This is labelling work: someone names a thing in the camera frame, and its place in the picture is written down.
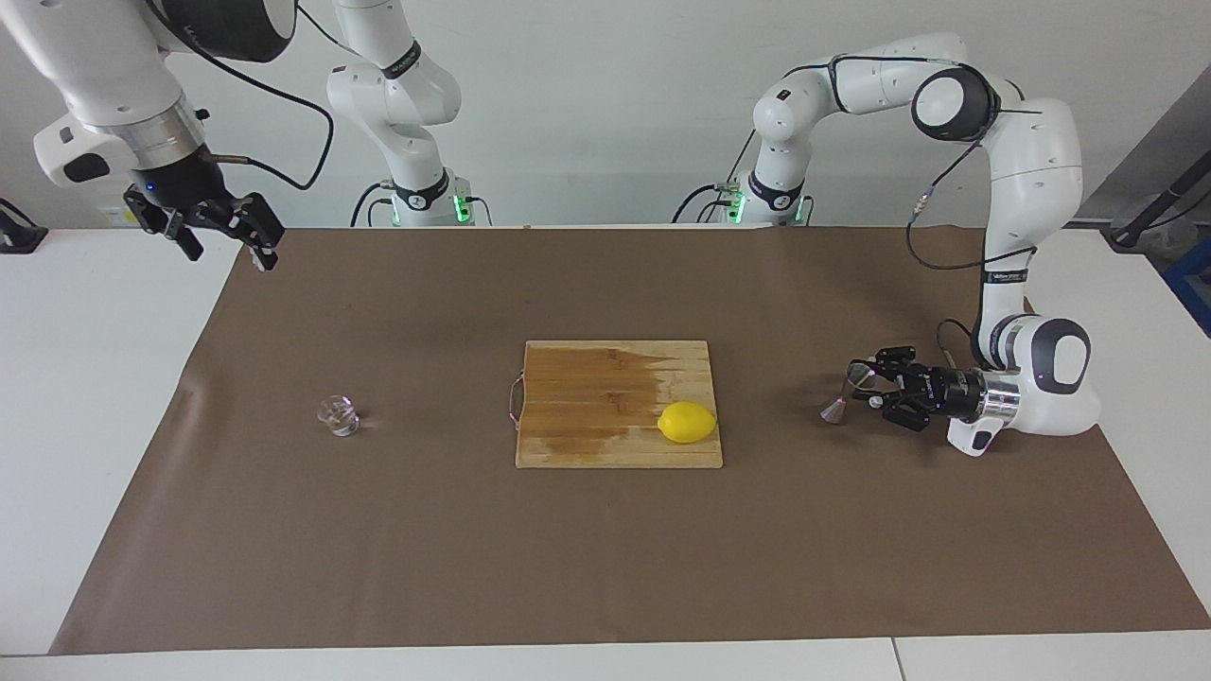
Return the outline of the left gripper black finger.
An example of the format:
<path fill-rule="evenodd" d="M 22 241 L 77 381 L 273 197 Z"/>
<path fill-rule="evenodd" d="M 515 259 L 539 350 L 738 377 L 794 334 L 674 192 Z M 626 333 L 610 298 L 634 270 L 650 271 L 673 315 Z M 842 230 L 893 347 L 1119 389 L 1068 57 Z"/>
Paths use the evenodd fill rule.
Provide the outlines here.
<path fill-rule="evenodd" d="M 930 427 L 932 401 L 922 397 L 919 393 L 869 393 L 866 402 L 871 410 L 878 410 L 884 419 L 896 427 L 914 433 L 922 433 Z"/>
<path fill-rule="evenodd" d="M 896 374 L 903 374 L 916 357 L 914 348 L 882 348 L 865 360 L 853 360 L 849 364 L 849 379 L 871 379 L 873 376 L 893 379 Z"/>

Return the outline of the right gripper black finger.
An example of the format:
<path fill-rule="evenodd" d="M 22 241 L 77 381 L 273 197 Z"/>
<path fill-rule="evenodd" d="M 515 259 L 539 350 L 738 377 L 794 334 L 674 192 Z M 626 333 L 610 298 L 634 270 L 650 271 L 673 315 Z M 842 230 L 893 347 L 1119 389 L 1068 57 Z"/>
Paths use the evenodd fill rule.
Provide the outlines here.
<path fill-rule="evenodd" d="M 285 238 L 285 224 L 259 193 L 203 200 L 194 208 L 194 225 L 242 242 L 259 271 L 272 271 L 277 267 L 276 248 Z"/>
<path fill-rule="evenodd" d="M 184 223 L 184 216 L 176 210 L 165 210 L 153 204 L 138 189 L 125 190 L 125 205 L 134 216 L 138 227 L 151 236 L 167 238 L 185 254 L 190 262 L 196 262 L 203 254 L 203 245 L 193 230 Z"/>

